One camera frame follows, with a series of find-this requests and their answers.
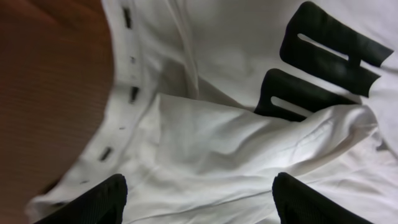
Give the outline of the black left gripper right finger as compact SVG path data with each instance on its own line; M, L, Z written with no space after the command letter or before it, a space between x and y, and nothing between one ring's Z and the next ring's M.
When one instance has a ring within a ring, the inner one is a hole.
M281 224L371 224L285 172L274 178L272 196Z

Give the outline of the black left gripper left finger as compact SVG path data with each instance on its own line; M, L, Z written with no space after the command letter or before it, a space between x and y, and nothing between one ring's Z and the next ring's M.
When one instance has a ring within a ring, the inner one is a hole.
M114 174L35 224L122 224L127 183Z

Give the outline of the white Puma t-shirt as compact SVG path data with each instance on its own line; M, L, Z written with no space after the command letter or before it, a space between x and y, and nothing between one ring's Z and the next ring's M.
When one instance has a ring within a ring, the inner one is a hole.
M26 208L35 222L113 174L124 223L279 223L286 172L397 222L396 1L103 1L104 121Z

